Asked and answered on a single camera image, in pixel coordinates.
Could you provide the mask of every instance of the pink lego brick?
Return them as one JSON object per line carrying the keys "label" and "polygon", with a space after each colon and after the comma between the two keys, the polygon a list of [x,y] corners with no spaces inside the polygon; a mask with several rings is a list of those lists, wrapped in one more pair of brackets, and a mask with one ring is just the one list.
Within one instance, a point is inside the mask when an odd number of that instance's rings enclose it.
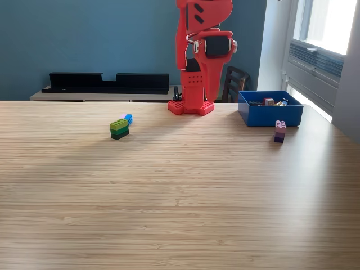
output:
{"label": "pink lego brick", "polygon": [[265,100],[265,106],[274,106],[275,105],[275,100],[273,98],[267,98]]}
{"label": "pink lego brick", "polygon": [[275,133],[286,133],[286,123],[284,121],[276,121]]}
{"label": "pink lego brick", "polygon": [[263,105],[265,105],[266,100],[271,100],[271,99],[272,99],[271,97],[265,97],[264,100],[263,100]]}

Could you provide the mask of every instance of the blue wall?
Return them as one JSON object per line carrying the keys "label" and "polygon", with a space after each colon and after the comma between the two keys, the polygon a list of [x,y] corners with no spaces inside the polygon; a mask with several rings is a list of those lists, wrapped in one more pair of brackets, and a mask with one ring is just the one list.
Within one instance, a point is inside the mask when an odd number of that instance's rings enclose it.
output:
{"label": "blue wall", "polygon": [[[266,0],[234,0],[222,25],[239,41],[232,65],[257,84]],[[170,73],[175,63],[175,0],[11,0],[0,3],[0,100],[29,100],[48,73]]]}

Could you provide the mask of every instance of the black tray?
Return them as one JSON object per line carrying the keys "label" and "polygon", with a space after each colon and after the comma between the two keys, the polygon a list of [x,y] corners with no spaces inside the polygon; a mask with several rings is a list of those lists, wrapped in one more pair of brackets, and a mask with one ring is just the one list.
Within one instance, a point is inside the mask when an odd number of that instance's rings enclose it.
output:
{"label": "black tray", "polygon": [[101,93],[167,95],[169,74],[117,74],[103,81],[102,73],[50,73],[51,87],[43,93]]}

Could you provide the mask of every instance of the red robot arm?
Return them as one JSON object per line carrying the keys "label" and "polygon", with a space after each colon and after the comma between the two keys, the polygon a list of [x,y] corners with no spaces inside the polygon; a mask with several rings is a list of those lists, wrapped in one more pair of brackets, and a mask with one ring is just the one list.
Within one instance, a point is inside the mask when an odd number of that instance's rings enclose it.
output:
{"label": "red robot arm", "polygon": [[[176,58],[182,73],[183,100],[170,101],[168,109],[175,114],[205,115],[214,110],[223,66],[237,51],[232,32],[216,28],[230,16],[232,0],[177,0],[177,7]],[[193,46],[193,60],[186,59],[188,44]],[[204,102],[204,89],[208,102]]]}

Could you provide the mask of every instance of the white wall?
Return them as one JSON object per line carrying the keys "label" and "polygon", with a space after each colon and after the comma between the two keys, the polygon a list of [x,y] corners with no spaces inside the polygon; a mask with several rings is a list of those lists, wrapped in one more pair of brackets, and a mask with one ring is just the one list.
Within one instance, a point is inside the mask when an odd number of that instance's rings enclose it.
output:
{"label": "white wall", "polygon": [[268,0],[258,91],[280,91],[292,0]]}
{"label": "white wall", "polygon": [[337,92],[333,124],[360,143],[360,1]]}

